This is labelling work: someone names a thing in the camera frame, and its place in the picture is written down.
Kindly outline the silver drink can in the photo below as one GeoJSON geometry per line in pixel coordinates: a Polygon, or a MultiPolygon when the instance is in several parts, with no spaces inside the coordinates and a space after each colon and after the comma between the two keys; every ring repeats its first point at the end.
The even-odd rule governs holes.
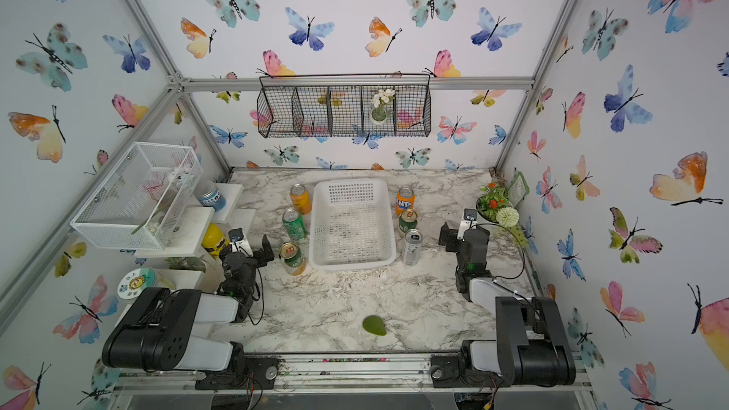
{"type": "Polygon", "coordinates": [[[415,266],[419,262],[421,246],[423,246],[421,233],[417,229],[409,230],[404,238],[404,251],[402,252],[402,261],[406,266],[415,266]]]}

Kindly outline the green gold beer can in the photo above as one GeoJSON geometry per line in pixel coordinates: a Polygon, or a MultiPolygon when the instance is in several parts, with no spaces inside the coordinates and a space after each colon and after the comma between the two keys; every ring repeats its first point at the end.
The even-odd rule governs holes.
{"type": "Polygon", "coordinates": [[[399,229],[405,235],[411,230],[417,228],[418,214],[412,208],[405,209],[399,216],[399,229]]]}
{"type": "Polygon", "coordinates": [[[279,257],[286,272],[290,275],[300,275],[306,270],[307,260],[303,256],[300,247],[295,243],[284,243],[279,248],[279,257]]]}

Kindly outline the green soda can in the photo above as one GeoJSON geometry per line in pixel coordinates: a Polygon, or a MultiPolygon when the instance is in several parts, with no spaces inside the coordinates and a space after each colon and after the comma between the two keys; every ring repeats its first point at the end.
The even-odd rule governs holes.
{"type": "Polygon", "coordinates": [[[282,216],[282,223],[292,241],[301,241],[307,238],[306,225],[298,210],[294,208],[287,209],[282,216]]]}

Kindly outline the orange Fanta can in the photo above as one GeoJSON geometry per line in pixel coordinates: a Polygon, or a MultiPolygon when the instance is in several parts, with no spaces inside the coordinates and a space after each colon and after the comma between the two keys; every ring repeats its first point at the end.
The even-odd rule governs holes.
{"type": "Polygon", "coordinates": [[[400,216],[404,211],[412,209],[414,201],[414,191],[410,187],[401,187],[396,195],[396,215],[400,216]]]}

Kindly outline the orange yellow Schweppes can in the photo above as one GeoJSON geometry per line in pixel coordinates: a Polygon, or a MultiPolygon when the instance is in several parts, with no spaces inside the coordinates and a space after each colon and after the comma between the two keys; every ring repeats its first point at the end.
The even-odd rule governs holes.
{"type": "Polygon", "coordinates": [[[306,216],[312,210],[311,196],[303,184],[294,184],[290,189],[292,204],[302,216],[306,216]]]}

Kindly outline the white plastic perforated basket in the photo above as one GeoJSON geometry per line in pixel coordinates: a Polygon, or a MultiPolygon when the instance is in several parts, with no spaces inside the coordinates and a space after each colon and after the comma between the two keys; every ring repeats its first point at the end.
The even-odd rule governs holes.
{"type": "Polygon", "coordinates": [[[398,256],[387,184],[379,178],[322,181],[314,187],[309,264],[317,271],[364,271],[398,256]]]}

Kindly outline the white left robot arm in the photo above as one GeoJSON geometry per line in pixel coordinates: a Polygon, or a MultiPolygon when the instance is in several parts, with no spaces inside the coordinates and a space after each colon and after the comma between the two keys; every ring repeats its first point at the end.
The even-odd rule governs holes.
{"type": "Polygon", "coordinates": [[[231,231],[224,247],[224,280],[213,293],[202,290],[146,289],[117,322],[106,340],[102,362],[107,367],[144,372],[243,370],[243,347],[195,335],[197,325],[231,325],[252,320],[251,308],[264,302],[260,270],[275,259],[264,235],[259,248],[241,229],[231,231]]]}

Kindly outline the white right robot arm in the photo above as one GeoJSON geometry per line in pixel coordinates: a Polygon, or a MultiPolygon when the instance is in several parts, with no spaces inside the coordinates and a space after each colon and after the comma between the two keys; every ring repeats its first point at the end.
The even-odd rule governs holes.
{"type": "Polygon", "coordinates": [[[495,316],[495,339],[465,340],[457,354],[434,356],[433,385],[572,385],[577,367],[556,302],[499,282],[487,265],[489,240],[481,226],[440,229],[440,246],[457,258],[457,290],[495,316]]]}

